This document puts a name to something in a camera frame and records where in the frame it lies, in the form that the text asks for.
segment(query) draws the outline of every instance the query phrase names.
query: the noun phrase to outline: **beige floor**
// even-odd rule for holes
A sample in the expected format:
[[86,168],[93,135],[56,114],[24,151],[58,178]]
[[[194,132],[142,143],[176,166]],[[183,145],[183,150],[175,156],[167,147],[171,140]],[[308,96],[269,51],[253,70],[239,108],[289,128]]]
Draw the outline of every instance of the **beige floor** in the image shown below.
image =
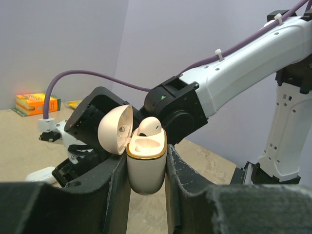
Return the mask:
[[[72,110],[62,107],[50,116],[67,119]],[[66,159],[62,145],[40,142],[37,121],[41,116],[20,117],[11,110],[0,111],[0,181],[23,181],[39,169],[57,166]],[[176,146],[180,156],[208,180],[229,184],[235,164],[188,141]],[[164,186],[151,196],[131,193],[128,234],[165,234],[167,218]]]

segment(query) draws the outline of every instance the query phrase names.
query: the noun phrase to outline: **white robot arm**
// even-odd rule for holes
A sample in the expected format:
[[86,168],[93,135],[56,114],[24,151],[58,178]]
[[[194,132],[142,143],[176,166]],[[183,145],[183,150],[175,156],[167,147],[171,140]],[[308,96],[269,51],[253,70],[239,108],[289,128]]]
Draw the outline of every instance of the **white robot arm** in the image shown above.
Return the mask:
[[[226,58],[184,72],[180,80],[199,84],[196,93],[208,118],[254,84],[311,54],[312,20],[290,17]],[[300,93],[300,87],[288,83],[278,86],[271,132],[259,158],[261,169],[279,182],[295,178],[311,125],[312,93]]]

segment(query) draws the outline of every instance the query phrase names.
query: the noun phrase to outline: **logo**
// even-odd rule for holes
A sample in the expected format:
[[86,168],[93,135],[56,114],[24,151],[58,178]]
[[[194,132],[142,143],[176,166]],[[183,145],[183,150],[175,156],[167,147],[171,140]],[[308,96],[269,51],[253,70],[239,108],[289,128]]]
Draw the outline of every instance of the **logo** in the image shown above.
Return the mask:
[[121,127],[119,127],[119,131],[120,131],[120,132],[124,132],[124,131],[126,131],[126,129],[125,129],[124,127],[121,126]]

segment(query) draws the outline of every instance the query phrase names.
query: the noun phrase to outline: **earbud case lid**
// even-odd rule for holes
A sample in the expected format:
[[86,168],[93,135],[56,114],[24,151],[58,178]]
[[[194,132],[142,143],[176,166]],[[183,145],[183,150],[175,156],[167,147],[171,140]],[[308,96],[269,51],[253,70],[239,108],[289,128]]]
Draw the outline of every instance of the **earbud case lid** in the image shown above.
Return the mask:
[[107,113],[98,126],[98,141],[104,150],[121,155],[131,138],[133,110],[131,105],[123,105]]

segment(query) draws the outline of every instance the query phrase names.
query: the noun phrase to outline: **white connector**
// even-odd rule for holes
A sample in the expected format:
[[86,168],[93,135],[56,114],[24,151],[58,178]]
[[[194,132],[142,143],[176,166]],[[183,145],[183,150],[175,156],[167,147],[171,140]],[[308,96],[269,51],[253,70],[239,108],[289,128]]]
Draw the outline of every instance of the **white connector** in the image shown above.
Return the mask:
[[48,119],[39,119],[38,120],[38,128],[39,131],[42,133],[48,133],[50,131],[55,130],[55,119],[48,118]]

